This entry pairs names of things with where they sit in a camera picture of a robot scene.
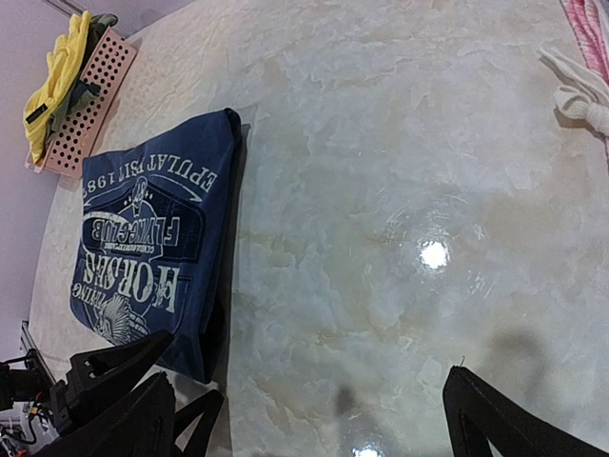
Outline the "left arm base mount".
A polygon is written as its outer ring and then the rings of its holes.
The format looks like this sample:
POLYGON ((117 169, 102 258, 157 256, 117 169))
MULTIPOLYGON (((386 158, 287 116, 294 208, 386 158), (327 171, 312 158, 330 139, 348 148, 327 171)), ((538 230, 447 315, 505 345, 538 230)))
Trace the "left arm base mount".
POLYGON ((20 327, 20 353, 1 362, 1 454, 31 456, 52 442, 49 390, 56 382, 29 331, 20 327))

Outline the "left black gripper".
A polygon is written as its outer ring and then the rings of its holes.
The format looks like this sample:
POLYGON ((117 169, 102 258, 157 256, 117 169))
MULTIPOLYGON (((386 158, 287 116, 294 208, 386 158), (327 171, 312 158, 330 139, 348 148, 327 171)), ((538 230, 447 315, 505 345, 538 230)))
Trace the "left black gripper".
MULTIPOLYGON (((53 425, 60 436, 68 436, 101 415, 121 396, 114 375, 133 372, 137 380, 151 368, 173 342, 171 332, 161 329, 121 346, 81 352, 70 358, 71 368, 65 381, 50 390, 53 425)), ((175 413, 173 438, 196 422, 184 450, 173 445, 172 456, 206 455, 224 395, 210 390, 175 413)))

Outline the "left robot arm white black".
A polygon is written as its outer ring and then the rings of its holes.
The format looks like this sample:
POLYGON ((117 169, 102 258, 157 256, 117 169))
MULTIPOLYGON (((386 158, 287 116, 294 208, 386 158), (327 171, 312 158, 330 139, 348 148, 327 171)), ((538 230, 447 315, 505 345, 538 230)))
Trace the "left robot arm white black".
POLYGON ((31 404, 28 417, 51 421, 57 438, 37 456, 203 456, 224 403, 211 390, 185 407, 163 372, 149 369, 173 336, 158 330, 125 345, 81 352, 70 359, 64 381, 53 382, 31 349, 1 365, 1 408, 31 404))

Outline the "navy blue garment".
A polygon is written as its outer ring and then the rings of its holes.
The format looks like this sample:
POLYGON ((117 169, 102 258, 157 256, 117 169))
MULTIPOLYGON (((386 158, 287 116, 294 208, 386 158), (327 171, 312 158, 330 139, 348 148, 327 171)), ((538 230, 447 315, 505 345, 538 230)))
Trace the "navy blue garment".
POLYGON ((222 109, 83 165, 73 315, 116 346, 168 331, 160 365, 203 384, 226 328, 217 290, 242 145, 239 114, 222 109))

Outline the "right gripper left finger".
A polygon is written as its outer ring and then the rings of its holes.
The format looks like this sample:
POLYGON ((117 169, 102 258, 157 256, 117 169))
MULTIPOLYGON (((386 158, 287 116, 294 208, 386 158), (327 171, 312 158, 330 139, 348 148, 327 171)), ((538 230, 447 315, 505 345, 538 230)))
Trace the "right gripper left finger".
POLYGON ((40 449, 39 456, 170 456, 175 395, 163 373, 148 377, 101 416, 40 449))

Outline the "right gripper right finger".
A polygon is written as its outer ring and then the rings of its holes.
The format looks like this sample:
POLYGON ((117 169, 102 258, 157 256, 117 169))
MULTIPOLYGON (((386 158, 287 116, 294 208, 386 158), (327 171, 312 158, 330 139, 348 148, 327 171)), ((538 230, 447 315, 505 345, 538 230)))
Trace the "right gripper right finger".
POLYGON ((450 369, 442 390, 455 456, 605 456, 511 401, 468 368, 450 369))

